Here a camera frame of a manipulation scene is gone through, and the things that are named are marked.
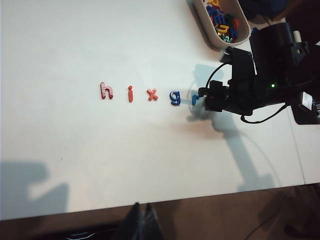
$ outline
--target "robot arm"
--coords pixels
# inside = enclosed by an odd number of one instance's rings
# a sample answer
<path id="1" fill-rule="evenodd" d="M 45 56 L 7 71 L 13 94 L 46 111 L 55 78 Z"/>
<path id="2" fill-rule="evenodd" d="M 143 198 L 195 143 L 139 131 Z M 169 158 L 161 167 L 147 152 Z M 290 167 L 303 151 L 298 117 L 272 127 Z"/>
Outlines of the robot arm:
<path id="1" fill-rule="evenodd" d="M 222 50 L 220 61 L 232 65 L 232 79 L 228 86 L 211 80 L 208 87 L 199 88 L 199 97 L 206 96 L 205 109 L 225 110 L 241 115 L 246 123 L 261 123 L 264 121 L 248 122 L 245 116 L 258 108 L 285 103 L 277 113 L 291 106 L 298 124 L 320 124 L 320 71 L 316 61 L 320 48 L 310 50 L 307 42 L 296 42 L 288 23 L 253 33 L 250 45 L 253 56 L 234 47 Z"/>

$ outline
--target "white box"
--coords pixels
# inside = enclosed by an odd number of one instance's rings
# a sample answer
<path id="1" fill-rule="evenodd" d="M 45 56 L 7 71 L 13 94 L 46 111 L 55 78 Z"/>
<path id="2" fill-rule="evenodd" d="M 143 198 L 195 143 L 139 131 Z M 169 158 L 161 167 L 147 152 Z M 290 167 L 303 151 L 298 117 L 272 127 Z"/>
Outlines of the white box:
<path id="1" fill-rule="evenodd" d="M 207 5 L 208 0 L 194 0 L 195 9 L 198 12 L 202 25 L 213 46 L 225 48 L 228 46 L 241 44 L 248 40 L 250 36 L 250 26 L 237 0 L 219 0 L 219 7 L 221 7 L 221 10 L 224 12 L 224 14 L 234 15 L 234 18 L 239 21 L 239 27 L 237 28 L 238 38 L 236 39 L 235 43 L 227 43 L 218 36 L 207 12 Z"/>

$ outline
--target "white table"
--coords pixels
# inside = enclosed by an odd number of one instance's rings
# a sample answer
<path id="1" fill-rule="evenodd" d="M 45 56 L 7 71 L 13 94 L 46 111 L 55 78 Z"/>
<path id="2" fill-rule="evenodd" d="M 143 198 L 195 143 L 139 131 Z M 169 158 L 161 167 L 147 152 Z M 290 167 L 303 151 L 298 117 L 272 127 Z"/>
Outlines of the white table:
<path id="1" fill-rule="evenodd" d="M 2 220 L 305 183 L 286 111 L 250 125 L 191 106 L 220 65 L 191 5 L 1 1 Z"/>

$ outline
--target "black cable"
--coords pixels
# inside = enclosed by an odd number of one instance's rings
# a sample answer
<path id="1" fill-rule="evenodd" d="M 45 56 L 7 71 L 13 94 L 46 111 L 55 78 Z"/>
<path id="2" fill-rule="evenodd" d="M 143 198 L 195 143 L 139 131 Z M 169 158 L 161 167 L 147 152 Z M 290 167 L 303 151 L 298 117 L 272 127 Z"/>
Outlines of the black cable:
<path id="1" fill-rule="evenodd" d="M 210 83 L 211 78 L 216 74 L 216 72 L 218 72 L 218 70 L 219 70 L 220 68 L 222 68 L 224 65 L 227 65 L 227 64 L 228 64 L 228 63 L 223 63 L 223 64 L 221 64 L 220 66 L 218 66 L 218 67 L 213 71 L 213 73 L 210 75 L 208 81 L 206 82 L 206 85 L 205 85 L 205 88 L 206 88 L 206 89 L 207 89 L 208 86 L 209 86 L 209 83 Z"/>
<path id="2" fill-rule="evenodd" d="M 267 117 L 266 119 L 264 119 L 264 120 L 262 120 L 262 121 L 247 121 L 247 120 L 245 119 L 245 115 L 242 115 L 240 119 L 241 119 L 242 122 L 245 122 L 246 124 L 261 124 L 261 123 L 269 120 L 270 118 L 273 118 L 275 115 L 277 115 L 278 113 L 280 113 L 282 110 L 286 109 L 286 107 L 288 107 L 288 106 L 289 106 L 289 105 L 285 103 L 282 107 L 279 108 L 278 111 L 276 111 L 274 114 L 272 114 L 271 116 Z"/>
<path id="3" fill-rule="evenodd" d="M 250 237 L 255 231 L 257 231 L 259 228 L 261 228 L 263 225 L 265 225 L 267 222 L 269 222 L 271 219 L 273 219 L 275 216 L 277 216 L 277 214 L 279 213 L 279 211 L 280 211 L 280 209 L 281 209 L 282 203 L 285 201 L 286 198 L 287 198 L 287 197 L 285 196 L 285 197 L 281 200 L 281 202 L 280 202 L 280 204 L 279 204 L 279 206 L 278 206 L 278 209 L 275 211 L 275 213 L 274 213 L 273 215 L 271 215 L 269 218 L 267 218 L 264 222 L 262 222 L 262 223 L 261 223 L 259 226 L 257 226 L 255 229 L 253 229 L 253 230 L 245 237 L 244 240 L 248 240 L 249 237 Z"/>

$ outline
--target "letter i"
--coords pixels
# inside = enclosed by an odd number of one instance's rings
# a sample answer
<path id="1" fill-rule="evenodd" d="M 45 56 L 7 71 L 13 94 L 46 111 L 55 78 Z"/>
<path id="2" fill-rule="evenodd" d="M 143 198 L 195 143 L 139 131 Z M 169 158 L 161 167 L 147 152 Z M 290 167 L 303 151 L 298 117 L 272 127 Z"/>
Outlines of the letter i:
<path id="1" fill-rule="evenodd" d="M 134 100 L 134 92 L 132 91 L 132 86 L 131 85 L 128 87 L 128 89 L 129 89 L 129 93 L 128 93 L 129 102 L 131 103 Z"/>

